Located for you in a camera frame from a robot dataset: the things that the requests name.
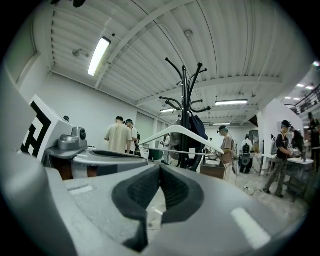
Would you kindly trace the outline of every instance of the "black t-shirt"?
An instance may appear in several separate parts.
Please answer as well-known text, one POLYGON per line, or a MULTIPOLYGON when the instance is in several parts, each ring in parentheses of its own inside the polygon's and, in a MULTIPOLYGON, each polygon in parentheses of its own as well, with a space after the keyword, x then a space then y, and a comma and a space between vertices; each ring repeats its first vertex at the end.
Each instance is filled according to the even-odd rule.
POLYGON ((309 125, 309 130, 311 130, 311 147, 312 148, 320 147, 319 133, 315 132, 315 129, 318 127, 318 125, 319 125, 319 121, 317 119, 313 119, 309 125))
POLYGON ((278 148, 278 151, 276 152, 276 156, 278 158, 280 158, 280 159, 285 160, 288 157, 288 155, 285 154, 285 153, 282 153, 280 151, 280 148, 284 148, 285 150, 288 149, 288 138, 287 138, 287 136, 285 134, 283 134, 283 133, 279 133, 278 137, 276 138, 275 143, 276 143, 276 147, 278 148))

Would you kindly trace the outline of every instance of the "floor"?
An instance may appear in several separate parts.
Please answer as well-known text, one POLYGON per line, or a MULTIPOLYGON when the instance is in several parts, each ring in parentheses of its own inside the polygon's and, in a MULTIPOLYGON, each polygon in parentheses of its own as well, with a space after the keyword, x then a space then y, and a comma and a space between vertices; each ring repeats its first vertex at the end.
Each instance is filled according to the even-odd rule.
MULTIPOLYGON (((161 160, 150 162, 150 164, 157 164, 157 162, 161 162, 161 160)), ((268 177, 265 175, 258 176, 255 171, 252 172, 252 174, 240 173, 237 177, 234 175, 233 178, 230 177, 231 179, 229 182, 239 188, 240 193, 246 193, 250 196, 252 195, 254 199, 270 207, 279 218, 283 219, 284 223, 287 226, 294 223, 308 212, 307 203, 300 198, 297 198, 295 202, 293 202, 293 198, 291 197, 291 195, 286 193, 286 186, 283 186, 283 199, 274 196, 273 193, 277 188, 277 182, 274 182, 270 188, 271 195, 260 191, 267 182, 268 177)), ((147 232, 149 242, 151 242, 160 231, 162 214, 165 211, 165 197, 162 190, 159 189, 149 207, 147 208, 147 232)))

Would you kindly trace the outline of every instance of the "metal railing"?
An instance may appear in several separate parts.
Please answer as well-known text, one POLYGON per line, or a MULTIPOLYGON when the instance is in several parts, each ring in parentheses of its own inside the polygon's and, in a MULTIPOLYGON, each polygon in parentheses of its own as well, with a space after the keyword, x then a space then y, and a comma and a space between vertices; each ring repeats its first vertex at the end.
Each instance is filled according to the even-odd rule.
POLYGON ((320 84, 296 105, 286 104, 286 106, 297 115, 300 115, 317 104, 320 104, 320 84))

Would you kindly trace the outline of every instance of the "black coat rack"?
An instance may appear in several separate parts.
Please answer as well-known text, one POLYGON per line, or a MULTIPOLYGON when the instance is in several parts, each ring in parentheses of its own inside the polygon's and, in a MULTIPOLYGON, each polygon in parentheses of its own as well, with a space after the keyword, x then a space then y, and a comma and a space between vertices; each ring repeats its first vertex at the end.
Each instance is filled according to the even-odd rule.
MULTIPOLYGON (((198 63, 198 67, 196 69, 195 74, 193 74, 189 79, 187 78, 187 69, 185 67, 185 65, 182 66, 182 74, 180 72, 180 70, 177 68, 177 66, 175 64, 173 64, 169 58, 165 58, 165 60, 167 62, 169 62, 169 64, 177 71, 177 73, 180 76, 181 81, 178 82, 176 85, 179 86, 180 84, 182 85, 182 105, 175 100, 174 98, 167 98, 167 97, 162 97, 160 96, 160 99, 164 99, 166 100, 165 103, 168 104, 169 106, 171 106, 173 109, 177 110, 177 111, 181 111, 182 112, 182 117, 181 117, 181 125, 184 128, 187 128, 188 130, 190 130, 190 122, 189 122, 189 117, 190 117, 190 113, 194 112, 194 113, 201 113, 204 111, 208 111, 211 109, 210 106, 203 108, 201 110, 195 110, 191 107, 191 105, 193 103, 197 103, 197 102, 203 102, 203 100, 196 100, 191 102, 191 95, 195 86, 195 83, 197 81, 198 75, 202 72, 206 72, 208 71, 206 68, 201 70, 201 67, 203 66, 202 63, 198 63)), ((182 135, 181 136, 181 143, 180 143, 180 151, 184 151, 184 152, 188 152, 189 151, 189 138, 186 135, 182 135)), ((181 168, 186 169, 188 166, 188 155, 187 154, 180 154, 179 155, 179 164, 181 168)))

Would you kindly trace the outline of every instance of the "black pants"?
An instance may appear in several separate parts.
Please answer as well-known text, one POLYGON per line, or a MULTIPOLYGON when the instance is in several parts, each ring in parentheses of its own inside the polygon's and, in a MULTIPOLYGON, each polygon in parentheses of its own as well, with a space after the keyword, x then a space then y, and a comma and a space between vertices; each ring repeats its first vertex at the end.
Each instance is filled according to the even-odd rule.
POLYGON ((311 159, 316 161, 316 171, 318 171, 320 166, 320 149, 312 149, 311 159))

